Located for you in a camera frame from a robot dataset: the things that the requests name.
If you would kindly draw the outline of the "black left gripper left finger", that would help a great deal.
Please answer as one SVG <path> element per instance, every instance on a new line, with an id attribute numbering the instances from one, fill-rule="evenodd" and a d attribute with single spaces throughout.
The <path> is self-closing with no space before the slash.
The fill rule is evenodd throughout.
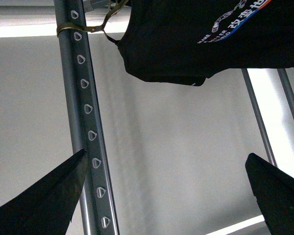
<path id="1" fill-rule="evenodd" d="M 64 235 L 86 176 L 86 151 L 79 150 L 0 207 L 0 235 Z"/>

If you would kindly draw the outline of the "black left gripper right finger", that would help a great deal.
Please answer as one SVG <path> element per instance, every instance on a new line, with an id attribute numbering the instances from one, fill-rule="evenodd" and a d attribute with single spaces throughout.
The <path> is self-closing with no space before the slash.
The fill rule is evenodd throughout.
<path id="1" fill-rule="evenodd" d="M 270 233 L 294 235 L 294 178 L 254 153 L 245 169 Z"/>

